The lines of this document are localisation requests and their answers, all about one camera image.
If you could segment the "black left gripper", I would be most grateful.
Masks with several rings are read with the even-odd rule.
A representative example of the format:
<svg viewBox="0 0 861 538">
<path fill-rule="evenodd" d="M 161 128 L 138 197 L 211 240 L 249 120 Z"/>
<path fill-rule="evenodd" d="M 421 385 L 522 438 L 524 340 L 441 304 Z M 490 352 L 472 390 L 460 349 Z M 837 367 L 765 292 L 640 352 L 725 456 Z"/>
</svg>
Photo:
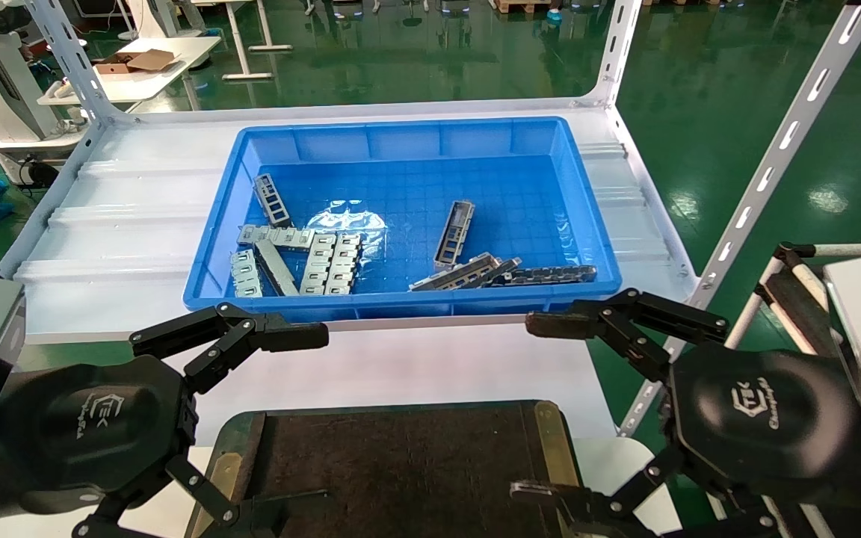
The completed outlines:
<svg viewBox="0 0 861 538">
<path fill-rule="evenodd" d="M 157 360 L 203 344 L 184 378 Z M 320 507 L 330 494 L 233 504 L 184 457 L 198 422 L 194 394 L 211 391 L 258 350 L 328 344 L 323 323 L 291 324 L 220 303 L 133 333 L 133 354 L 157 359 L 11 375 L 0 394 L 0 517 L 72 512 L 103 498 L 75 526 L 76 537 L 150 537 L 119 526 L 124 501 L 139 507 L 171 476 L 212 517 L 202 537 L 280 537 L 296 508 Z"/>
</svg>

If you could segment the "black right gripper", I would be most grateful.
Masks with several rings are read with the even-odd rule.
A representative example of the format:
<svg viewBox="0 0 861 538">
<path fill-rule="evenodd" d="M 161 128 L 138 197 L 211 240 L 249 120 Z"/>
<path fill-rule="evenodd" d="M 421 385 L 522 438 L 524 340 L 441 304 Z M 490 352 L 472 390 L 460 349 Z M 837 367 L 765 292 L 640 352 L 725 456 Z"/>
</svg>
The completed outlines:
<svg viewBox="0 0 861 538">
<path fill-rule="evenodd" d="M 723 343 L 730 324 L 635 288 L 526 316 L 531 335 L 600 339 L 649 381 L 667 381 L 672 437 L 691 455 L 694 479 L 706 481 L 708 489 L 861 510 L 861 406 L 840 361 L 790 350 L 694 348 L 670 365 L 670 352 L 646 328 L 702 344 Z M 611 496 L 581 486 L 515 481 L 511 498 L 554 508 L 574 534 L 775 536 L 775 518 L 764 507 L 669 534 L 647 528 L 635 508 L 687 461 L 685 451 L 667 447 Z"/>
</svg>

